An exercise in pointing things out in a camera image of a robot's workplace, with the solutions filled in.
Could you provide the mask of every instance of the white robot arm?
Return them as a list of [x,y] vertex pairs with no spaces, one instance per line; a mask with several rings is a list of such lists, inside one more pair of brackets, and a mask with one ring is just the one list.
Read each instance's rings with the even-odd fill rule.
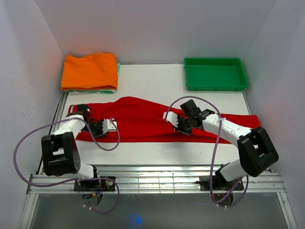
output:
[[76,111],[67,115],[65,122],[57,131],[41,139],[43,169],[48,176],[68,175],[73,178],[95,178],[98,171],[95,166],[81,161],[75,138],[81,131],[88,132],[84,122],[88,123],[95,138],[116,131],[109,119],[92,120],[90,108],[85,104],[76,105]]
[[[192,129],[197,128],[218,134],[219,117],[213,111],[201,111],[193,100],[180,107],[185,116],[173,112],[169,112],[167,117],[166,113],[163,115],[163,119],[171,123],[175,131],[190,135]],[[246,175],[256,177],[279,159],[268,133],[262,127],[251,129],[222,119],[220,137],[235,145],[240,156],[239,160],[216,171],[216,177],[223,184]]]

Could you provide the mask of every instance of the folded orange towel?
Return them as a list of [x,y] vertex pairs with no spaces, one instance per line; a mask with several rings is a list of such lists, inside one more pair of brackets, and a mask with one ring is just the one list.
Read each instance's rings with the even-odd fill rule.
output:
[[61,78],[61,89],[101,90],[118,88],[118,70],[111,53],[95,53],[81,58],[67,55]]

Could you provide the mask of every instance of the green tray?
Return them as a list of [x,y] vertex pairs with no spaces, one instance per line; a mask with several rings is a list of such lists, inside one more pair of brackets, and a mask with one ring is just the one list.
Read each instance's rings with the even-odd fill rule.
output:
[[242,91],[248,80],[239,58],[185,58],[188,91]]

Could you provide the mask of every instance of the red cloth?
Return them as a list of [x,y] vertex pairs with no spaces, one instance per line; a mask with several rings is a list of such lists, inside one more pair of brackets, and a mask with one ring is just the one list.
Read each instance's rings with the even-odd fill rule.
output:
[[[92,118],[114,118],[117,122],[121,142],[209,142],[216,140],[216,135],[194,129],[191,136],[174,132],[171,124],[164,124],[163,113],[168,107],[134,97],[123,97],[114,103],[87,104]],[[182,110],[172,108],[176,114]],[[222,117],[236,124],[256,128],[259,121],[256,115],[222,114]],[[90,134],[81,132],[77,140],[92,141]],[[106,137],[100,137],[98,142],[117,142],[117,133],[110,132]]]

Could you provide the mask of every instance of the metal bar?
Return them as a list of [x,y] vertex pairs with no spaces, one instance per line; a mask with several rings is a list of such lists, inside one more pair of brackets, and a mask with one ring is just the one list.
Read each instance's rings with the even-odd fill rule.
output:
[[285,192],[278,192],[277,193],[278,199],[280,201],[282,211],[289,229],[297,229],[297,225],[295,222],[294,215],[290,208],[290,204],[288,202],[287,193]]
[[[175,171],[210,171],[211,166],[96,166],[101,172],[175,172]],[[214,170],[218,170],[220,165],[215,165]]]
[[27,194],[19,229],[28,229],[34,216],[39,194]]
[[[121,193],[203,193],[200,185],[195,184],[199,176],[209,175],[208,171],[101,171],[102,176],[116,176]],[[48,177],[35,175],[31,182],[38,184],[56,183],[68,177]],[[29,186],[28,193],[77,193],[73,191],[74,181],[54,187],[39,188]],[[285,192],[281,175],[278,173],[263,172],[258,177],[249,178],[248,192]]]
[[244,91],[243,91],[243,96],[244,96],[244,102],[246,103],[248,112],[249,112],[250,115],[252,115],[251,110],[250,110],[250,106],[248,104],[248,100],[247,100],[247,97],[246,97],[246,93]]

